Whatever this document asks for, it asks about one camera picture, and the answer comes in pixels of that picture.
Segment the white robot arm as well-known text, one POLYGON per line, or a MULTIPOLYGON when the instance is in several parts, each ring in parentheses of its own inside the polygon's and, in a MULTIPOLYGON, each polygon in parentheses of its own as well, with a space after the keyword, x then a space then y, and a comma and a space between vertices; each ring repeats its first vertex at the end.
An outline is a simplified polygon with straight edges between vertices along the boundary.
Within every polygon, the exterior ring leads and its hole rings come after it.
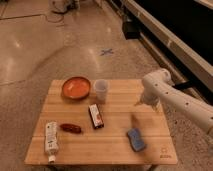
POLYGON ((141 80, 143 92, 136 104, 156 106, 162 100, 213 138, 213 106, 173 88, 170 81, 171 74, 165 68, 146 74, 141 80))

